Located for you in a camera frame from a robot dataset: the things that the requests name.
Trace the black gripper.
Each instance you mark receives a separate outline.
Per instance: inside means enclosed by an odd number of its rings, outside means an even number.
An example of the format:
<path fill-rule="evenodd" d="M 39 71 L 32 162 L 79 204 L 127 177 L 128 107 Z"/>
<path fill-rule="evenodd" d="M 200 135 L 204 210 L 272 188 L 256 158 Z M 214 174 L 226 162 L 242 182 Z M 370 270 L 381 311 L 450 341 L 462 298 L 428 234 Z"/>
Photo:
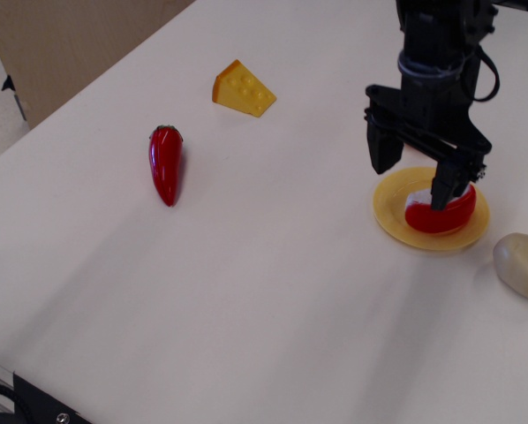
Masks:
<path fill-rule="evenodd" d="M 468 57 L 449 74 L 423 74 L 406 67 L 399 88 L 366 88 L 367 144 L 373 169 L 383 174 L 402 158 L 404 145 L 438 165 L 431 186 L 431 210 L 443 211 L 466 187 L 485 175 L 491 143 L 469 116 L 482 60 Z"/>

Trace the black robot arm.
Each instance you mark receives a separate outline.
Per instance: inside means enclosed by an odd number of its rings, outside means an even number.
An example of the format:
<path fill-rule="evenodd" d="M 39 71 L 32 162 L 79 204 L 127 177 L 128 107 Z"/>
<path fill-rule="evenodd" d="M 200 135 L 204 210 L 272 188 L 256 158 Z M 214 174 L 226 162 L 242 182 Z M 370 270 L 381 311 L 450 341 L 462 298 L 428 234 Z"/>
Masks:
<path fill-rule="evenodd" d="M 397 65 L 400 88 L 366 88 L 367 143 L 382 174 L 402 158 L 404 146 L 437 163 L 430 207 L 443 211 L 485 174 L 490 141 L 472 123 L 479 68 L 497 68 L 481 48 L 494 32 L 501 6 L 528 11 L 528 1 L 399 1 L 404 46 Z"/>

